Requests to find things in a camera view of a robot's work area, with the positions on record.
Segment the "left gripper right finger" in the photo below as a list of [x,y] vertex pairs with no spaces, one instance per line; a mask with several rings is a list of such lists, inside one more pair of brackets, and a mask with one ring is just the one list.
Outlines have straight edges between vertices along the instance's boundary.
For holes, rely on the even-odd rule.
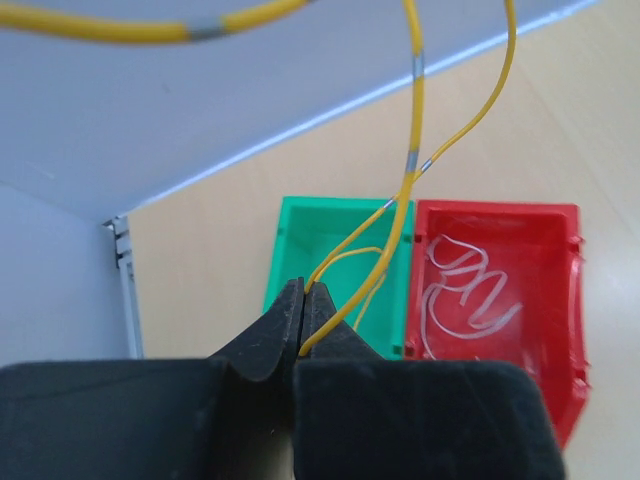
[[299,479],[561,479],[540,390],[500,361],[389,361],[349,326],[292,370]]

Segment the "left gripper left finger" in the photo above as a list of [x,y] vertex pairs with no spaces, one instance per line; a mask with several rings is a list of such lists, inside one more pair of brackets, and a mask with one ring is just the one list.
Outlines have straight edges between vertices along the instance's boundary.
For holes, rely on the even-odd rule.
[[304,283],[211,356],[1,371],[5,479],[222,479],[291,424]]

